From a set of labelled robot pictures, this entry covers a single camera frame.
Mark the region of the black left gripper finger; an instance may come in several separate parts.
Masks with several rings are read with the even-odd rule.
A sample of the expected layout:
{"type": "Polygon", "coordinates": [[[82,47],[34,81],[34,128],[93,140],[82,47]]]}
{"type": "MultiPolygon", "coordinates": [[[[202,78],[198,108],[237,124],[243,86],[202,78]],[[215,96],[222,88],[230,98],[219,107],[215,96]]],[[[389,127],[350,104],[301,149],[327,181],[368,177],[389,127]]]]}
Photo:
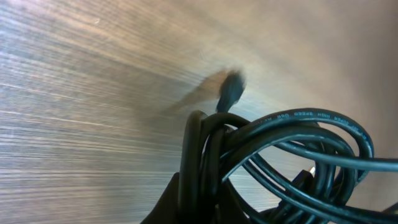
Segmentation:
{"type": "Polygon", "coordinates": [[[141,221],[141,224],[178,224],[178,223],[221,223],[221,224],[247,224],[249,219],[240,209],[237,202],[229,195],[226,187],[221,189],[218,197],[218,208],[214,205],[209,212],[199,213],[198,218],[192,222],[183,219],[178,211],[178,184],[179,172],[174,173],[166,186],[163,194],[148,216],[141,221]]]}

